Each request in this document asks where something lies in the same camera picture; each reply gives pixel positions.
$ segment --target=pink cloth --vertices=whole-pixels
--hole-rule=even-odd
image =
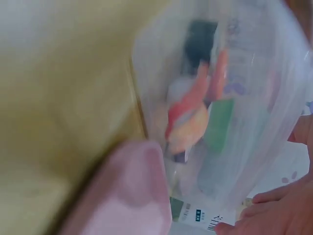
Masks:
[[[101,167],[59,235],[167,235],[171,222],[162,150],[131,142]]]

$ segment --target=red object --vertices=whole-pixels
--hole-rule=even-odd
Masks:
[[[228,64],[228,51],[222,50],[217,63],[216,69],[212,76],[210,86],[207,92],[207,98],[209,101],[216,101],[222,98],[223,90],[226,83],[226,72]]]

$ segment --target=yellow fabric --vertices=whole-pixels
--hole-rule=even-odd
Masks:
[[[104,152],[143,137],[131,48],[166,1],[0,1],[1,235],[46,233]]]

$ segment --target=plastic bag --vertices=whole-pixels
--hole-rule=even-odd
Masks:
[[[305,102],[311,53],[279,0],[173,0],[137,38],[134,71],[171,196],[235,210]]]

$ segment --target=hand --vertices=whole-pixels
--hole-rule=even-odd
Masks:
[[[300,180],[253,198],[235,226],[216,227],[217,235],[312,235],[313,234],[313,116],[302,116],[289,141],[308,146],[309,173]]]

